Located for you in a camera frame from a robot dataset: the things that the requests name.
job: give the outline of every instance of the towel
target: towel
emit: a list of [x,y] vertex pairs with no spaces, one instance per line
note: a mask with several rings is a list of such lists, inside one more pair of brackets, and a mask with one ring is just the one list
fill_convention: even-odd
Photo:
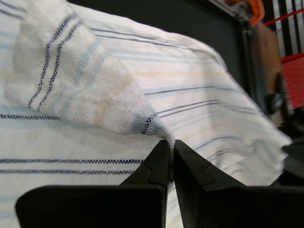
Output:
[[0,19],[1,227],[33,188],[120,184],[160,139],[247,185],[281,174],[290,139],[208,45],[64,0],[0,0]]

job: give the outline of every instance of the blue stripe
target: blue stripe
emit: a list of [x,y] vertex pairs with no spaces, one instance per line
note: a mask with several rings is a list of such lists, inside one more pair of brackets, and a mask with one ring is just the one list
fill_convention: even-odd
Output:
[[159,56],[159,57],[170,57],[170,58],[179,58],[179,59],[196,59],[201,60],[199,57],[189,57],[189,56],[177,56],[177,55],[166,55],[156,52],[146,52],[146,51],[133,51],[133,50],[124,50],[124,49],[109,49],[112,53],[117,54],[131,54],[131,55],[141,55],[141,56]]
[[6,31],[0,31],[0,36],[1,37],[10,38],[10,39],[16,38],[16,34],[15,33],[6,32]]
[[10,44],[1,44],[0,43],[0,49],[2,49],[2,50],[13,50],[14,46],[10,45]]
[[142,159],[0,159],[0,163],[141,164]]
[[95,63],[95,66],[93,68],[93,70],[91,71],[91,74],[89,76],[88,82],[86,84],[86,86],[81,89],[81,90],[75,90],[71,95],[69,95],[69,97],[66,99],[64,105],[63,105],[63,110],[65,111],[66,115],[68,115],[68,112],[70,110],[70,106],[72,103],[72,100],[75,98],[75,94],[81,94],[83,91],[85,90],[90,90],[96,80],[97,74],[100,71],[100,67],[102,65],[102,63],[105,61],[105,59],[108,57],[108,52],[101,54],[97,60],[97,62]]
[[247,166],[247,165],[246,165],[244,162],[242,162],[242,161],[239,161],[239,162],[236,163],[235,165],[241,165],[241,166],[243,166],[243,168],[244,168],[246,171],[248,171],[251,175],[255,175],[255,173],[256,173],[256,172],[253,172],[252,169],[251,169],[249,166]]
[[114,34],[119,34],[119,35],[125,35],[125,36],[132,36],[132,37],[138,37],[138,38],[143,38],[143,39],[155,40],[155,41],[162,42],[162,43],[169,43],[169,44],[184,47],[183,44],[172,43],[172,42],[168,42],[168,41],[162,41],[162,40],[158,40],[158,39],[154,39],[154,38],[150,38],[150,37],[139,36],[139,35],[136,35],[136,34],[122,33],[122,32],[116,32],[116,31],[110,31],[110,30],[104,30],[104,29],[98,29],[98,28],[89,28],[89,29],[91,29],[93,31],[98,31],[98,32],[108,32],[108,33],[114,33]]
[[[78,66],[76,68],[76,75],[75,75],[75,79],[72,85],[69,85],[68,88],[66,89],[67,91],[70,91],[72,89],[74,89],[75,87],[79,86],[82,76],[84,75],[84,71],[85,68],[87,66],[87,64],[89,63],[92,54],[96,51],[97,47],[100,45],[99,40],[95,40],[86,50],[86,52],[84,52],[78,62]],[[64,96],[64,90],[62,90],[58,96],[58,98],[54,101],[53,103],[53,110],[57,109],[57,106],[59,105],[59,101],[61,100],[61,98]]]
[[179,63],[179,64],[206,64],[210,62],[210,59],[204,59],[203,61],[182,61],[182,60],[167,60],[167,59],[157,59],[157,58],[138,58],[138,57],[124,57],[117,56],[119,60],[127,61],[138,61],[138,62],[154,62],[154,63]]
[[239,142],[242,142],[244,145],[246,145],[246,144],[244,143],[244,141],[243,141],[241,138],[238,138],[238,137],[236,137],[236,136],[224,136],[224,137],[218,137],[218,138],[211,139],[211,140],[209,140],[208,142],[205,142],[205,143],[203,143],[202,145],[195,147],[193,150],[196,151],[196,150],[198,150],[198,149],[201,149],[201,148],[207,146],[208,144],[210,144],[210,143],[212,143],[212,142],[214,142],[214,141],[223,140],[223,139],[225,139],[225,140],[226,140],[226,139],[228,139],[228,140],[230,140],[230,139],[232,139],[232,140],[237,140],[237,141],[239,141]]
[[12,120],[60,120],[59,116],[44,116],[44,115],[7,115],[0,114],[0,119]]
[[186,126],[190,126],[191,124],[197,124],[199,121],[202,121],[204,119],[207,119],[207,118],[212,118],[212,117],[216,117],[216,116],[223,116],[223,114],[221,112],[217,112],[217,111],[211,111],[211,112],[208,112],[208,113],[205,113],[204,114],[199,114],[200,118],[198,119],[195,119],[193,120],[193,116],[191,118],[189,118],[191,121],[179,121],[179,123],[183,123],[182,125],[178,126],[178,127],[175,127],[175,128],[170,128],[170,130],[172,131],[176,131],[180,128],[183,128],[183,127],[186,127]]
[[25,8],[23,8],[23,7],[21,7],[21,6],[14,6],[14,5],[8,4],[8,3],[6,3],[6,2],[4,2],[4,1],[2,1],[2,0],[0,0],[0,3],[1,3],[2,5],[4,5],[4,6],[10,8],[10,9],[12,9],[12,10],[17,10],[17,11],[20,11],[20,12],[26,12]]
[[251,128],[251,129],[254,129],[256,131],[261,131],[261,130],[265,130],[265,131],[271,131],[270,133],[271,134],[274,134],[276,133],[276,131],[273,131],[274,128],[273,127],[269,127],[267,125],[264,125],[264,124],[261,124],[261,123],[258,123],[258,122],[251,122],[251,121],[248,121],[248,120],[244,120],[243,118],[240,118],[238,116],[235,116],[235,115],[229,115],[229,114],[224,114],[222,113],[221,111],[209,111],[209,112],[205,112],[205,113],[199,113],[197,115],[192,115],[190,117],[187,117],[187,118],[184,118],[184,119],[181,119],[181,120],[178,120],[176,122],[173,122],[171,124],[168,124],[167,127],[171,127],[171,126],[175,126],[177,124],[180,124],[180,123],[187,123],[187,121],[191,121],[193,120],[195,117],[197,116],[204,116],[204,115],[208,115],[211,118],[214,118],[214,117],[218,117],[218,116],[225,116],[225,120],[227,121],[228,119],[232,122],[242,122],[242,124],[244,125],[244,127],[247,127],[247,128]]
[[195,108],[204,107],[204,106],[207,106],[207,105],[219,105],[219,106],[224,107],[226,109],[229,109],[231,111],[244,113],[244,114],[252,114],[252,115],[261,114],[261,111],[255,109],[255,108],[236,106],[236,105],[233,105],[233,104],[225,103],[225,102],[220,101],[220,100],[208,100],[208,101],[202,101],[202,102],[196,102],[196,103],[192,103],[192,104],[182,105],[182,106],[178,106],[178,107],[175,107],[175,108],[171,108],[171,109],[167,109],[167,110],[164,110],[164,111],[157,112],[157,114],[165,113],[165,112],[172,111],[172,110],[179,109],[179,108],[184,108],[184,107],[187,107],[187,106],[193,106],[193,105],[198,105],[198,104],[202,104],[202,103],[207,103],[207,102],[211,102],[211,103],[204,104],[204,105],[199,105],[199,106],[188,108],[188,109],[183,109],[183,110],[176,111],[174,113],[170,113],[170,114],[166,114],[166,115],[162,115],[162,116],[160,116],[160,118],[170,116],[170,115],[173,115],[173,114],[177,114],[177,113],[181,113],[181,112],[184,112],[184,111],[192,110],[192,109],[195,109]]
[[233,170],[233,171],[230,173],[230,176],[232,176],[233,174],[235,174],[235,173],[237,173],[237,172],[244,173],[244,171],[243,171],[243,170],[240,170],[240,169],[238,169],[238,170]]
[[0,118],[0,130],[5,129],[66,129],[69,131],[73,130],[99,130],[100,127],[96,125],[90,125],[79,122],[72,122],[64,120],[60,117],[58,118],[44,118],[43,115],[36,117],[36,115],[19,115],[20,117],[5,117]]
[[192,108],[187,108],[187,109],[183,109],[183,110],[180,110],[180,111],[176,111],[174,113],[170,113],[170,114],[166,114],[166,115],[161,115],[160,118],[163,118],[163,117],[166,117],[166,116],[170,116],[170,115],[174,115],[174,114],[181,113],[181,112],[185,112],[185,111],[192,110],[192,109],[195,109],[195,108],[205,107],[205,106],[208,106],[208,105],[218,105],[218,103],[217,102],[213,102],[213,103],[208,103],[208,104],[202,104],[202,105],[199,105],[199,106],[196,106],[196,107],[192,107]]
[[146,122],[145,122],[145,124],[144,124],[144,126],[143,126],[143,128],[142,128],[142,130],[141,130],[141,133],[142,133],[143,135],[147,134],[148,128],[149,128],[150,124],[152,124],[152,121],[153,121],[153,119],[154,119],[155,117],[157,117],[157,114],[156,114],[156,113],[153,113],[152,115],[150,115],[150,116],[147,118],[147,120],[146,120]]
[[140,42],[140,43],[150,43],[150,44],[159,45],[159,46],[172,47],[172,48],[175,47],[175,48],[181,48],[181,49],[188,50],[188,51],[201,52],[201,53],[204,53],[204,54],[209,55],[215,62],[217,62],[217,63],[222,67],[222,64],[218,61],[218,59],[216,58],[216,56],[214,56],[212,53],[210,53],[210,52],[208,52],[208,51],[193,50],[193,49],[190,49],[190,48],[187,48],[187,47],[175,46],[175,45],[170,45],[170,44],[160,44],[160,43],[155,43],[155,42],[151,42],[151,41],[147,41],[147,40],[119,38],[119,37],[111,37],[111,36],[104,36],[104,35],[98,35],[98,34],[96,34],[96,36],[102,37],[102,38],[110,38],[110,39],[121,39],[121,40],[135,41],[135,42]]
[[0,174],[76,174],[76,175],[123,175],[132,174],[134,171],[112,170],[0,170]]
[[71,39],[71,37],[73,36],[74,32],[78,29],[78,27],[79,27],[81,24],[82,24],[81,21],[78,22],[77,24],[75,24],[75,25],[71,28],[71,30],[70,30],[69,34],[67,35],[67,37],[66,37],[64,40],[62,40],[62,41],[60,42],[60,44],[58,45],[58,47],[57,47],[57,56],[56,56],[56,62],[55,62],[54,73],[53,73],[53,75],[52,75],[52,77],[51,77],[51,79],[50,79],[50,82],[49,82],[49,84],[48,84],[47,93],[45,94],[45,96],[43,97],[43,99],[41,100],[41,102],[39,103],[38,108],[37,108],[37,111],[40,110],[42,104],[45,102],[45,100],[48,98],[49,94],[52,92],[53,84],[54,84],[54,81],[55,81],[56,76],[57,76],[57,73],[58,73],[59,62],[60,62],[60,56],[61,56],[61,49],[62,49],[63,45],[64,45],[67,41],[69,41],[69,40]]
[[14,13],[10,13],[10,12],[7,12],[7,11],[5,11],[5,10],[3,10],[3,9],[0,9],[0,14],[4,14],[4,15],[6,15],[6,16],[9,16],[9,17],[12,17],[12,18],[16,18],[16,19],[19,19],[19,20],[22,20],[23,18],[20,16],[20,15],[18,15],[18,14],[14,14]]
[[159,87],[159,88],[154,88],[154,89],[146,89],[146,90],[143,90],[143,92],[145,93],[145,95],[154,95],[154,94],[172,93],[172,92],[177,92],[177,91],[209,89],[209,88],[241,93],[241,91],[239,91],[238,89],[227,88],[227,87],[224,88],[217,84],[204,84],[202,86],[198,86],[198,85],[196,85],[196,86],[193,86],[193,85],[168,86],[168,87]]
[[[220,141],[222,141],[222,140],[224,140],[224,141],[226,141],[226,140],[235,140],[235,141],[239,141],[240,143],[242,143],[242,144],[243,144],[245,147],[247,147],[248,149],[249,149],[250,147],[253,147],[253,155],[254,155],[254,156],[258,156],[258,157],[261,158],[261,156],[259,155],[259,152],[261,152],[261,153],[266,152],[265,154],[267,154],[268,157],[269,157],[271,160],[273,160],[273,161],[275,161],[275,162],[280,162],[280,161],[278,160],[278,158],[276,157],[276,155],[273,153],[274,150],[272,150],[271,148],[269,148],[266,142],[264,142],[264,141],[261,140],[261,142],[259,143],[257,140],[254,140],[253,143],[252,143],[251,145],[248,145],[248,144],[245,142],[245,140],[243,140],[242,138],[239,138],[239,137],[237,137],[237,136],[231,136],[231,135],[227,135],[227,136],[222,136],[222,137],[217,137],[217,138],[211,139],[211,140],[209,140],[209,141],[203,143],[203,144],[200,145],[200,146],[194,147],[193,150],[195,150],[196,152],[198,152],[197,150],[201,150],[202,148],[204,148],[204,147],[206,147],[206,146],[209,146],[211,143],[213,143],[213,142],[215,142],[215,141],[218,141],[218,140],[220,140]],[[257,146],[258,144],[260,144],[260,145],[263,146],[262,150],[257,150],[257,149],[256,149],[256,146]],[[263,163],[265,164],[265,166],[267,166],[267,167],[269,166],[269,164],[266,163],[266,162],[264,161],[263,158],[261,158],[261,159],[259,159],[259,160],[260,160],[261,162],[263,162]]]
[[244,151],[236,149],[236,148],[233,148],[233,149],[226,148],[226,149],[223,149],[223,150],[220,150],[220,151],[216,151],[215,154],[211,155],[206,160],[208,160],[209,162],[212,162],[214,159],[216,159],[216,157],[221,156],[221,155],[223,155],[227,152],[228,153],[236,153],[236,154],[240,154],[240,152],[241,152],[242,154],[240,154],[240,155],[245,155],[246,154]]
[[30,101],[28,102],[28,107],[31,107],[31,104],[33,103],[34,99],[38,96],[38,94],[41,92],[42,90],[42,85],[43,85],[43,80],[44,77],[47,73],[48,70],[48,65],[49,65],[49,60],[50,60],[50,47],[52,45],[52,43],[54,43],[59,36],[61,35],[61,33],[65,30],[65,28],[68,26],[68,24],[73,21],[75,18],[77,17],[76,13],[73,13],[71,15],[68,15],[59,25],[59,27],[56,29],[56,32],[54,33],[52,39],[47,43],[47,46],[45,48],[45,52],[46,52],[46,60],[42,69],[42,74],[40,77],[40,82],[38,84],[38,90],[37,92],[32,96],[32,98],[30,99]]

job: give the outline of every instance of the striped towel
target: striped towel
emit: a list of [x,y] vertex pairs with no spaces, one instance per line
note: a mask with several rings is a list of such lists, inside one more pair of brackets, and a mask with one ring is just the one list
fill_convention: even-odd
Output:
[[206,44],[64,0],[0,0],[0,21],[0,227],[30,189],[121,183],[160,139],[247,185],[281,174],[290,140]]

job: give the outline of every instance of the dark blue stripe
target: dark blue stripe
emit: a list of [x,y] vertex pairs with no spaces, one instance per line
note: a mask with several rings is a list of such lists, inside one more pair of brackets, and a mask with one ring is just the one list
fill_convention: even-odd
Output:
[[58,68],[59,68],[59,62],[60,62],[60,55],[61,55],[61,49],[63,47],[63,45],[69,41],[71,39],[71,37],[73,36],[74,32],[77,30],[77,28],[79,28],[79,26],[82,24],[82,22],[78,22],[77,24],[75,24],[69,34],[67,35],[67,37],[62,40],[60,42],[60,44],[58,45],[57,47],[57,56],[56,56],[56,62],[55,62],[55,69],[54,69],[54,73],[49,81],[49,84],[48,84],[48,90],[47,90],[47,93],[45,94],[45,96],[43,97],[43,99],[41,100],[41,102],[39,103],[38,105],[38,108],[37,110],[39,111],[41,106],[42,106],[42,103],[45,102],[45,100],[47,99],[48,95],[52,92],[52,89],[53,89],[53,84],[54,84],[54,81],[56,79],[56,76],[57,76],[57,73],[58,73]]
[[0,119],[13,120],[60,120],[59,116],[43,116],[43,115],[6,115],[0,114]]
[[211,53],[207,52],[207,51],[203,51],[203,50],[192,50],[190,48],[187,47],[182,47],[182,46],[175,46],[175,45],[170,45],[170,44],[160,44],[160,43],[155,43],[155,42],[151,42],[151,41],[147,41],[147,40],[138,40],[138,39],[127,39],[127,38],[118,38],[118,37],[110,37],[110,36],[103,36],[103,35],[98,35],[95,34],[98,37],[104,37],[104,38],[110,38],[110,39],[121,39],[121,40],[129,40],[129,41],[135,41],[135,42],[140,42],[140,43],[150,43],[150,44],[155,44],[155,45],[160,45],[160,46],[165,46],[165,47],[172,47],[172,48],[181,48],[184,50],[189,50],[189,51],[196,51],[196,52],[201,52],[201,53],[205,53],[210,55],[210,57],[217,62],[218,64],[221,65],[221,63],[218,61],[218,59]]
[[228,91],[238,91],[237,89],[231,89],[231,88],[222,88],[222,87],[217,87],[217,86],[202,86],[202,87],[193,87],[193,88],[185,88],[185,89],[172,89],[172,90],[164,90],[164,91],[159,91],[159,92],[153,92],[153,93],[146,93],[145,95],[153,95],[153,94],[163,94],[163,93],[170,93],[170,92],[176,92],[176,91],[182,91],[182,90],[193,90],[193,89],[208,89],[208,88],[216,88],[219,90],[228,90]]
[[223,149],[223,150],[220,150],[220,151],[216,151],[215,154],[211,155],[210,157],[208,157],[206,160],[208,160],[209,162],[212,162],[217,156],[221,156],[225,153],[244,153],[244,151],[241,151],[241,150],[238,150],[238,149],[230,149],[230,148],[227,148],[227,149]]
[[141,164],[141,159],[0,159],[0,163]]
[[11,4],[8,4],[2,0],[0,0],[0,3],[8,8],[11,8],[12,10],[17,10],[17,11],[20,11],[20,12],[26,12],[25,8],[21,7],[21,6],[14,6],[14,5],[11,5]]
[[153,115],[149,116],[149,118],[146,120],[144,127],[142,129],[142,134],[145,135],[147,134],[148,128],[150,126],[150,124],[152,123],[153,119],[157,117],[157,114],[154,113]]
[[170,108],[170,109],[158,112],[157,114],[165,113],[165,112],[172,111],[172,110],[175,110],[175,109],[178,109],[178,108],[184,108],[184,107],[188,107],[188,106],[192,106],[192,105],[198,105],[198,104],[202,104],[202,103],[206,103],[206,102],[217,102],[217,101],[218,100],[208,100],[208,101],[201,101],[201,102],[196,102],[196,103],[192,103],[192,104],[182,105],[182,106],[178,106],[178,107],[175,107],[175,108]]
[[174,45],[178,45],[178,46],[183,46],[184,47],[183,44],[172,43],[172,42],[168,42],[168,41],[162,41],[162,40],[158,40],[158,39],[154,39],[154,38],[150,38],[150,37],[143,37],[143,36],[139,36],[139,35],[136,35],[136,34],[122,33],[122,32],[103,30],[103,29],[98,29],[98,28],[90,28],[90,29],[93,30],[93,31],[109,32],[109,33],[114,33],[114,34],[119,34],[119,35],[132,36],[132,37],[138,37],[138,38],[143,38],[143,39],[150,39],[150,40],[155,40],[155,41],[158,41],[158,42],[170,43],[170,44],[174,44]]
[[201,103],[206,103],[206,102],[211,102],[211,103],[199,105],[199,106],[196,106],[196,107],[193,107],[193,108],[183,109],[183,110],[180,110],[180,111],[177,111],[177,112],[174,112],[174,113],[170,113],[170,114],[166,114],[166,115],[162,115],[162,116],[160,116],[160,118],[166,117],[166,116],[170,116],[170,115],[173,115],[173,114],[177,114],[177,113],[181,113],[181,112],[185,112],[185,111],[188,111],[188,110],[191,110],[191,109],[195,109],[195,108],[204,107],[204,106],[207,106],[207,105],[220,105],[220,106],[222,106],[222,107],[224,107],[226,109],[229,109],[231,111],[235,111],[235,112],[238,112],[238,113],[251,114],[251,115],[257,115],[257,114],[264,115],[262,113],[262,111],[257,110],[255,108],[236,106],[236,105],[233,105],[233,104],[228,104],[228,103],[222,102],[220,100],[209,100],[209,101],[202,101],[202,102],[196,102],[196,103],[192,103],[192,104],[187,104],[187,105],[183,105],[183,106],[167,109],[167,110],[158,112],[157,114],[168,112],[168,111],[172,111],[172,110],[183,108],[183,107],[187,107],[187,106],[192,106],[192,105],[197,105],[197,104],[201,104]]
[[199,107],[208,106],[208,105],[218,105],[218,103],[208,103],[208,104],[199,105],[199,106],[196,106],[196,107],[193,107],[193,108],[183,109],[183,110],[180,110],[180,111],[177,111],[177,112],[174,112],[174,113],[162,115],[162,116],[160,116],[160,118],[163,118],[163,117],[166,117],[166,116],[169,116],[169,115],[174,115],[174,114],[176,114],[176,113],[185,112],[185,111],[188,111],[188,110],[191,110],[191,109],[195,109],[195,108],[199,108]]
[[0,174],[76,174],[76,175],[122,175],[134,171],[104,171],[104,170],[0,170]]
[[209,143],[211,143],[211,142],[213,142],[213,141],[216,141],[216,140],[219,140],[219,139],[237,139],[237,140],[239,140],[239,138],[233,137],[233,136],[226,136],[226,137],[214,138],[214,139],[211,139],[209,142],[206,142],[206,143],[202,144],[201,146],[199,146],[199,147],[197,147],[197,148],[195,148],[195,149],[193,149],[193,150],[196,151],[196,150],[198,150],[198,149],[200,149],[200,148],[202,148],[202,147],[208,145]]
[[31,104],[33,103],[34,99],[38,96],[38,94],[40,93],[41,89],[42,89],[42,85],[43,85],[43,79],[47,73],[47,69],[48,69],[48,65],[49,65],[49,60],[50,60],[50,47],[51,44],[53,42],[55,42],[58,37],[60,36],[60,34],[65,30],[65,28],[67,27],[67,25],[74,20],[77,17],[76,13],[73,13],[69,16],[67,16],[59,25],[59,27],[56,29],[56,32],[54,33],[52,39],[47,43],[46,46],[46,60],[42,69],[42,74],[40,77],[40,82],[38,84],[38,90],[37,92],[32,96],[32,98],[30,99],[29,103],[28,103],[28,107],[31,107]]
[[4,15],[6,15],[6,16],[12,17],[12,18],[17,18],[17,19],[19,19],[19,20],[22,20],[22,19],[23,19],[23,18],[22,18],[20,15],[18,15],[18,14],[10,13],[10,12],[7,12],[7,11],[2,10],[2,9],[0,9],[0,13],[4,14]]
[[230,176],[233,175],[233,174],[235,174],[235,173],[237,173],[237,172],[244,173],[243,170],[240,170],[240,169],[239,169],[239,170],[233,170],[233,171],[230,173]]

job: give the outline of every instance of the red object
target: red object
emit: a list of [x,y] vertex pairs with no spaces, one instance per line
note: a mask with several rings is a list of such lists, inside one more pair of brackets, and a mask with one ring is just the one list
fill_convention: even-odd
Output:
[[292,15],[296,15],[296,14],[301,13],[301,12],[304,12],[304,9],[299,9],[299,10],[297,10],[297,11],[295,11],[295,12],[288,13],[288,14],[286,14],[286,15],[284,15],[284,16],[281,16],[281,17],[279,17],[279,18],[277,18],[277,19],[271,20],[271,21],[266,22],[266,23],[264,23],[264,24],[265,24],[265,25],[271,25],[271,24],[273,24],[273,23],[275,23],[275,22],[277,22],[277,21],[279,21],[279,20],[286,19],[286,18],[288,18],[288,17],[290,17],[290,16],[292,16]]
[[294,108],[304,105],[304,57],[283,64],[284,76]]
[[281,58],[281,61],[282,61],[282,63],[287,63],[289,61],[295,60],[300,57],[304,57],[304,53],[299,53],[299,54],[295,54],[292,56],[285,56],[285,57]]

